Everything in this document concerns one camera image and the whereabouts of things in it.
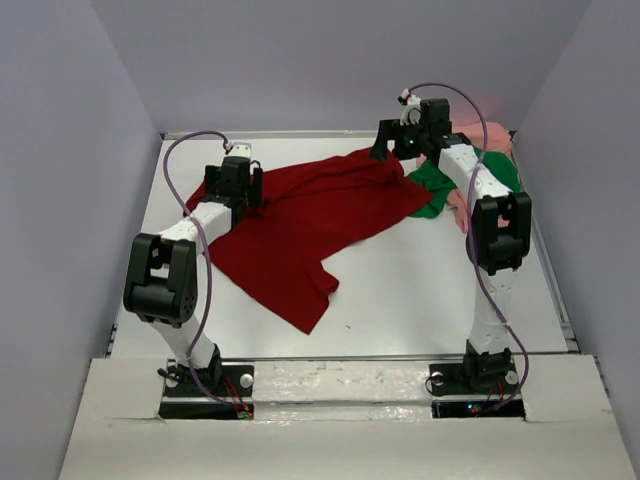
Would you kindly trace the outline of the red t-shirt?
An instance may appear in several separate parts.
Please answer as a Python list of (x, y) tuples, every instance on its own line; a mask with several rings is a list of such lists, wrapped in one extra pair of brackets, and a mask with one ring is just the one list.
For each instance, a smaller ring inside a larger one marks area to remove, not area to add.
[(209, 246), (213, 265), (259, 304), (305, 334), (339, 281), (324, 259), (416, 213), (433, 198), (393, 156), (367, 149), (263, 176), (263, 204)]

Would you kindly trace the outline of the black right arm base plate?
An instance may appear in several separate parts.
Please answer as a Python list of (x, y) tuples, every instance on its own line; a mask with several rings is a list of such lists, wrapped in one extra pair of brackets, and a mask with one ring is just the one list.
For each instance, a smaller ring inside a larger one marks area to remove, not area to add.
[(425, 389), (431, 396), (434, 419), (519, 418), (526, 417), (514, 362), (505, 373), (472, 379), (461, 362), (429, 365)]

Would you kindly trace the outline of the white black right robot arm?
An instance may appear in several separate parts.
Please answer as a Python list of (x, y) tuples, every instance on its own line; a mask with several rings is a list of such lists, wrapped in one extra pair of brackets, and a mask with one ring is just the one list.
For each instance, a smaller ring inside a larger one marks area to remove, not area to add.
[(430, 367), (426, 386), (436, 397), (512, 392), (519, 384), (511, 347), (521, 342), (506, 318), (516, 274), (531, 244), (532, 201), (504, 185), (452, 129), (446, 99), (422, 100), (409, 91), (398, 98), (400, 118), (382, 120), (371, 157), (384, 161), (424, 156), (466, 194), (466, 240), (475, 270), (474, 319), (462, 360)]

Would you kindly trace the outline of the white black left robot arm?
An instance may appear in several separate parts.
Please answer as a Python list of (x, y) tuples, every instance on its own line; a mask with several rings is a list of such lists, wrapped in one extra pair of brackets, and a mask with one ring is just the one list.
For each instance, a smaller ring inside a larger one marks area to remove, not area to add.
[(251, 165), (251, 147), (231, 147), (219, 166), (205, 168), (204, 197), (191, 214), (158, 234), (138, 234), (131, 246), (124, 308), (156, 330), (176, 360), (174, 380), (201, 395), (221, 383), (219, 348), (195, 313), (197, 258), (261, 203), (262, 170)]

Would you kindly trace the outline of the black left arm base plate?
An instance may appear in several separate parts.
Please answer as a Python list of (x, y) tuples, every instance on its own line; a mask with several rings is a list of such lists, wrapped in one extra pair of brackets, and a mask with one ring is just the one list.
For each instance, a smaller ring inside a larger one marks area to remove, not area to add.
[(188, 367), (170, 360), (157, 373), (163, 379), (159, 416), (168, 420), (252, 420), (255, 367), (222, 363), (214, 384), (206, 370), (195, 380)]

